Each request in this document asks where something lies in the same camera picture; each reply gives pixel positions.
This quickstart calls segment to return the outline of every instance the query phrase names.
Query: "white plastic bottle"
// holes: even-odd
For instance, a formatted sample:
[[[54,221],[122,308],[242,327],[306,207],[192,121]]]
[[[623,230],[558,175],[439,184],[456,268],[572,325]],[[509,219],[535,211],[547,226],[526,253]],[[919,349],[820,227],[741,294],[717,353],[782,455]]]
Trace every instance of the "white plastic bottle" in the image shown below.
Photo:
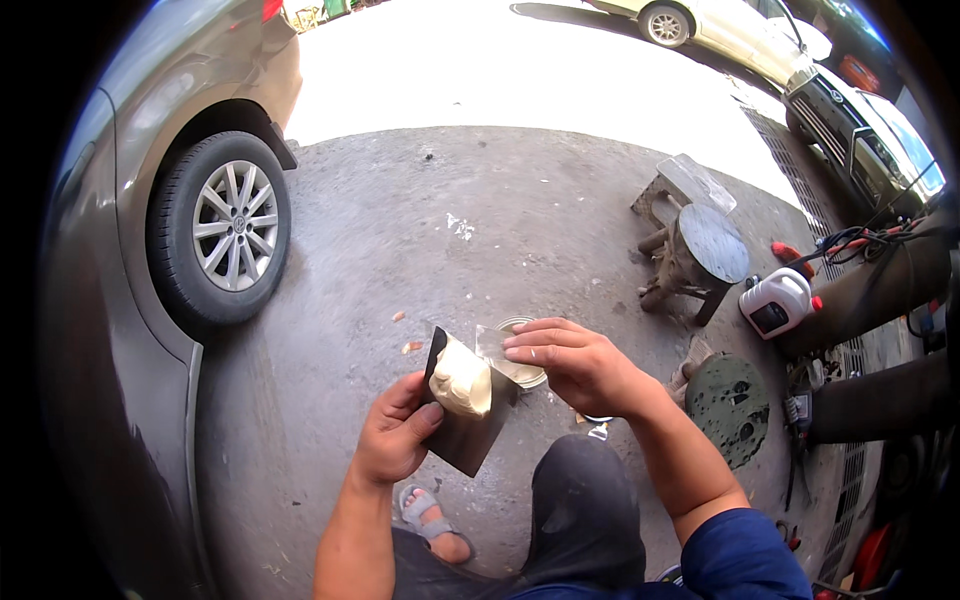
[[[740,312],[764,340],[796,327],[822,307],[809,282],[789,267],[777,269],[740,296]]]

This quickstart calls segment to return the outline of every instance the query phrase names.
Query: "gray sandal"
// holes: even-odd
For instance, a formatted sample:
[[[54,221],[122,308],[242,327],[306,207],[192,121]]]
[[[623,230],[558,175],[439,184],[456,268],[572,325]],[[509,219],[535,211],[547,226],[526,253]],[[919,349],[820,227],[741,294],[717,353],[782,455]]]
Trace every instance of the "gray sandal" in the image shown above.
[[[410,506],[404,506],[406,504],[407,498],[414,494],[414,490],[423,490],[423,494],[410,503]],[[439,534],[450,532],[457,534],[460,538],[467,543],[467,546],[470,549],[470,557],[473,558],[473,546],[470,545],[470,542],[463,537],[460,531],[453,526],[453,523],[449,521],[445,516],[440,518],[435,518],[426,525],[420,522],[420,516],[423,515],[423,512],[428,508],[439,506],[437,498],[433,497],[433,494],[427,490],[424,486],[419,486],[417,484],[410,484],[400,492],[400,495],[396,498],[397,505],[400,509],[400,516],[403,518],[403,522],[409,524],[414,529],[414,533],[421,536],[425,540],[432,540],[436,538]]]

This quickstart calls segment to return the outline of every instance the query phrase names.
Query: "foot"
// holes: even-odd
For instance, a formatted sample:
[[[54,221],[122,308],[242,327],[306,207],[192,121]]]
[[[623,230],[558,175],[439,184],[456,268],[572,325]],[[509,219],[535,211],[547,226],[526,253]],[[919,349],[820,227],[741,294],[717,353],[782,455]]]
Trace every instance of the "foot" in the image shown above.
[[[405,506],[410,506],[414,500],[422,495],[423,490],[420,488],[415,489],[413,495],[407,497]],[[426,525],[430,521],[438,519],[443,515],[439,506],[431,506],[420,515],[420,524]],[[459,564],[470,558],[470,547],[460,536],[453,532],[443,532],[436,538],[427,541],[430,542],[430,552],[433,552],[441,561]]]

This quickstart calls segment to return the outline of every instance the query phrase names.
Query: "left hand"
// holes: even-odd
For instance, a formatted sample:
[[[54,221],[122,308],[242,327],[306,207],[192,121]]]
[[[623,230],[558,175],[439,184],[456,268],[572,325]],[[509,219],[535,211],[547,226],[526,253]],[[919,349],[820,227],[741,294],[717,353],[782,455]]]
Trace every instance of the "left hand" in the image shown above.
[[[444,409],[437,402],[417,408],[423,371],[401,378],[373,401],[353,454],[355,473],[377,486],[410,476],[426,456],[421,442],[437,430]]]

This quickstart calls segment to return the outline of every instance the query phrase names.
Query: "car door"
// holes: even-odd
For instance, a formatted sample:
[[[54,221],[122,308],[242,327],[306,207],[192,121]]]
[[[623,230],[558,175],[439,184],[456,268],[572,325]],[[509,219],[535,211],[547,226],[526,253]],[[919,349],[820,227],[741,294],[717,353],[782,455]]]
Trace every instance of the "car door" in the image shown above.
[[[764,20],[764,34],[750,55],[748,66],[757,73],[779,85],[786,81],[798,68],[810,64],[807,56],[801,52],[801,41],[792,17],[777,0],[757,0],[759,13]]]
[[[739,61],[754,55],[767,36],[766,19],[758,11],[761,0],[704,0],[697,6],[702,22],[697,38]]]

